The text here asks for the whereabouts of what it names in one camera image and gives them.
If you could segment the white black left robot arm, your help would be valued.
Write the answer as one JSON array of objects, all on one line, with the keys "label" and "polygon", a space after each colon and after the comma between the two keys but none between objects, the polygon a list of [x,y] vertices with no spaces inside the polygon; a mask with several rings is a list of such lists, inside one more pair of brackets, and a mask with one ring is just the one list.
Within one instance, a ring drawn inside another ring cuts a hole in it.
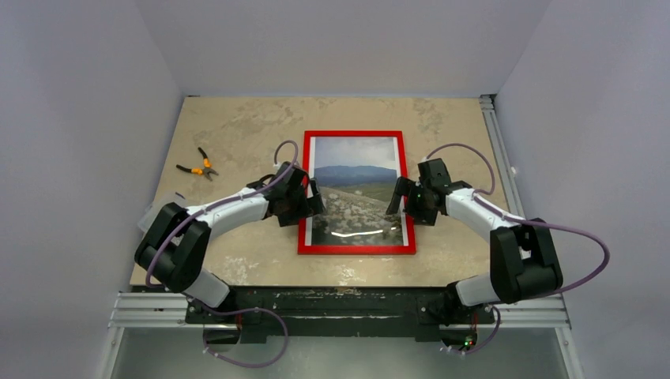
[{"label": "white black left robot arm", "polygon": [[135,254],[136,264],[169,291],[205,304],[217,323],[235,315],[234,291],[203,267],[209,243],[247,223],[276,217],[280,227],[325,213],[318,180],[284,162],[276,174],[248,183],[237,193],[204,205],[164,205]]}]

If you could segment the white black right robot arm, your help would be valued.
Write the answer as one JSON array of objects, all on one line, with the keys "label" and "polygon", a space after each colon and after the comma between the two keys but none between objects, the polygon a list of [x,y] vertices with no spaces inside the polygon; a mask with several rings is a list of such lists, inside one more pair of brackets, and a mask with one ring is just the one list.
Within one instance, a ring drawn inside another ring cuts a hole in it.
[{"label": "white black right robot arm", "polygon": [[387,213],[404,212],[419,225],[433,226],[449,216],[475,231],[489,245],[489,270],[446,288],[443,309],[463,321],[475,306],[514,303],[556,291],[563,273],[551,232],[537,220],[518,219],[483,199],[467,182],[454,182],[441,159],[418,166],[414,181],[397,179]]}]

